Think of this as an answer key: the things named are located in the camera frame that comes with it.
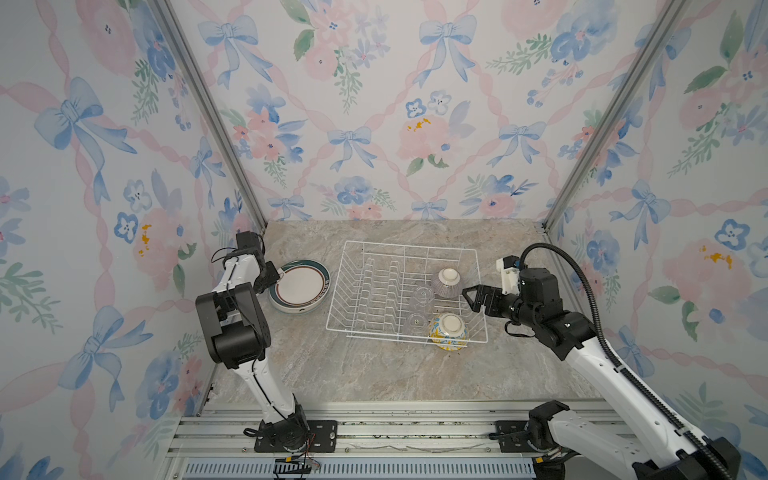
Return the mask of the watermelon pattern plate blue rim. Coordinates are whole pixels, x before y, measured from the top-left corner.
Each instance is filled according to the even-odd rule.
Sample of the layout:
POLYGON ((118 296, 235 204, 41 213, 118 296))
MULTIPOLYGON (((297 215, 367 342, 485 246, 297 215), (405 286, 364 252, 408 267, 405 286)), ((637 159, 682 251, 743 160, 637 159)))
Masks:
POLYGON ((269 298, 269 301, 271 305, 279 312, 291 315, 299 315, 318 309, 323 304, 325 299, 307 302, 305 304, 285 303, 272 297, 269 298))

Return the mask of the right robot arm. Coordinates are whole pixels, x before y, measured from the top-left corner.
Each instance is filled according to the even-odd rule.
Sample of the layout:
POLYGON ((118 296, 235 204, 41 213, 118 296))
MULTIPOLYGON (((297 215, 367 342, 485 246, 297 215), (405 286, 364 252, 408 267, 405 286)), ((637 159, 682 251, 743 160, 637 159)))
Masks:
POLYGON ((540 450, 576 452, 621 479, 734 479, 741 465, 736 446, 710 438, 679 416, 635 376, 595 322, 563 306, 557 278, 545 268, 508 269, 514 287, 467 287, 474 312, 532 330, 534 338, 584 377, 632 430, 628 440, 551 400, 529 413, 526 435, 540 450))

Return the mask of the white plate dark underside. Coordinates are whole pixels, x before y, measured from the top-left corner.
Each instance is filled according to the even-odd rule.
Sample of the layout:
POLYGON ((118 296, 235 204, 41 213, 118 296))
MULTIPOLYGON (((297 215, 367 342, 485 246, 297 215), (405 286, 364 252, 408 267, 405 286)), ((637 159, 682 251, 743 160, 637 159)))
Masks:
POLYGON ((295 260, 283 265, 282 271, 281 280, 269 289, 269 298, 305 304, 324 299, 330 289, 330 273, 320 262, 295 260))

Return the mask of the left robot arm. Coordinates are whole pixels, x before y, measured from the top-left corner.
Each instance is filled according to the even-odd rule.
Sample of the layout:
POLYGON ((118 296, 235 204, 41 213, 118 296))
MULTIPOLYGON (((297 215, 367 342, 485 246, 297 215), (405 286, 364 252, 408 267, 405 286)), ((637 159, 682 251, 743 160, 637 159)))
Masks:
POLYGON ((278 283, 279 270, 265 259, 263 237, 252 231, 238 233, 221 262, 218 284, 195 299, 209 356, 238 375, 258 403, 262 420, 245 434, 272 449, 303 452, 309 423, 295 395, 273 372, 271 332, 257 298, 278 283))

